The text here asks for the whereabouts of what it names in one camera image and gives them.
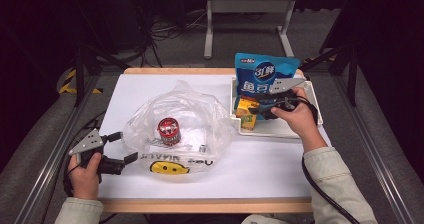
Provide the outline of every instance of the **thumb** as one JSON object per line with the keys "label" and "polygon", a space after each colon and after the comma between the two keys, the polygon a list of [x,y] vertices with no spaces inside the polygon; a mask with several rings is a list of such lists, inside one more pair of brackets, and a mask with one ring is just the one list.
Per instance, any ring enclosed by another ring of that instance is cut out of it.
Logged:
{"label": "thumb", "polygon": [[102,160],[102,154],[96,152],[93,154],[93,156],[90,159],[90,162],[88,162],[86,170],[96,173],[97,167],[99,167],[100,161]]}
{"label": "thumb", "polygon": [[286,120],[286,118],[288,117],[287,115],[289,115],[288,112],[286,112],[286,111],[284,111],[280,108],[277,108],[277,107],[271,108],[271,112],[272,112],[272,114],[274,114],[277,117],[284,119],[284,120]]}

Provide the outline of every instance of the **blue snack bag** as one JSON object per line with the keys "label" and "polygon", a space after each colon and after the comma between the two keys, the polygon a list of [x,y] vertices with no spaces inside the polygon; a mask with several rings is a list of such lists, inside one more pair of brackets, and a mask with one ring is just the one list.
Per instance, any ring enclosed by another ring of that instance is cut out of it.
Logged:
{"label": "blue snack bag", "polygon": [[254,98],[256,93],[268,93],[276,78],[292,78],[299,65],[300,60],[296,58],[237,53],[238,97]]}

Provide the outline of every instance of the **yellow box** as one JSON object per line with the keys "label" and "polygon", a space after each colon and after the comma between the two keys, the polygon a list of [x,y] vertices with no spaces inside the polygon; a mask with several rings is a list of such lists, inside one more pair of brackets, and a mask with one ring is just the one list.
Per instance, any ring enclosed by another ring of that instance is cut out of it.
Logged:
{"label": "yellow box", "polygon": [[236,110],[236,117],[241,119],[241,128],[253,131],[256,123],[256,115],[250,113],[249,107],[259,107],[259,103],[253,100],[240,98]]}

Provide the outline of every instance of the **dark floor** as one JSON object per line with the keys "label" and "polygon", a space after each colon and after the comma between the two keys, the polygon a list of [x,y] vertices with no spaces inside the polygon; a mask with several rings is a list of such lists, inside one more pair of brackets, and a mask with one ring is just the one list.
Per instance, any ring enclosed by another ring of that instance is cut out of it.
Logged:
{"label": "dark floor", "polygon": [[[289,40],[295,57],[304,60],[318,55],[337,11],[294,13],[289,27]],[[157,42],[158,55],[164,66],[175,67],[233,67],[236,52],[281,56],[279,38],[275,31],[275,16],[250,20],[240,16],[223,16],[216,20],[213,58],[203,59],[205,29],[188,30],[175,39]],[[149,50],[150,65],[157,62]],[[140,60],[131,65],[139,66]],[[358,187],[374,209],[379,223],[424,223],[424,188],[409,165],[382,114],[363,75],[359,73],[356,89],[357,108],[345,99],[346,74],[332,77],[323,64],[306,74],[311,77],[324,119],[324,128],[345,162],[351,169]],[[105,68],[96,87],[102,94],[91,94],[79,119],[75,133],[96,114],[107,109],[119,70]],[[58,87],[63,78],[58,80]],[[0,222],[13,223],[37,181],[40,171],[61,138],[69,116],[75,111],[75,94],[61,94],[60,99],[34,125],[0,176]],[[370,146],[377,156],[370,155]],[[375,165],[383,161],[383,166]],[[54,176],[29,223],[40,223],[47,206],[48,194],[54,186]],[[65,199],[61,178],[56,185],[45,223],[53,223]],[[299,223],[311,220],[310,214],[298,215]],[[144,223],[142,214],[119,214],[109,223]]]}

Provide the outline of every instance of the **person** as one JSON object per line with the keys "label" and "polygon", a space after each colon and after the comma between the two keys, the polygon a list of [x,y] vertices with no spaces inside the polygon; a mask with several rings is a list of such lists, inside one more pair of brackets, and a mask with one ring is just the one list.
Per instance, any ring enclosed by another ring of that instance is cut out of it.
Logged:
{"label": "person", "polygon": [[[303,88],[293,88],[293,91],[297,96],[306,98]],[[290,128],[299,135],[304,148],[305,166],[318,186],[360,223],[377,223],[371,206],[358,189],[349,168],[335,148],[329,147],[321,136],[309,107],[300,103],[292,112],[286,112],[277,107],[273,107],[271,112],[287,121]],[[100,154],[96,153],[86,169],[79,167],[70,173],[74,186],[74,197],[66,199],[56,219],[57,224],[99,222],[103,206],[96,200],[99,185],[96,170],[100,159]],[[77,166],[76,158],[72,157],[69,170],[75,166]],[[311,189],[311,196],[315,223],[349,223],[314,189]],[[287,223],[254,214],[244,216],[243,219],[233,219],[231,223],[234,221],[242,224]]]}

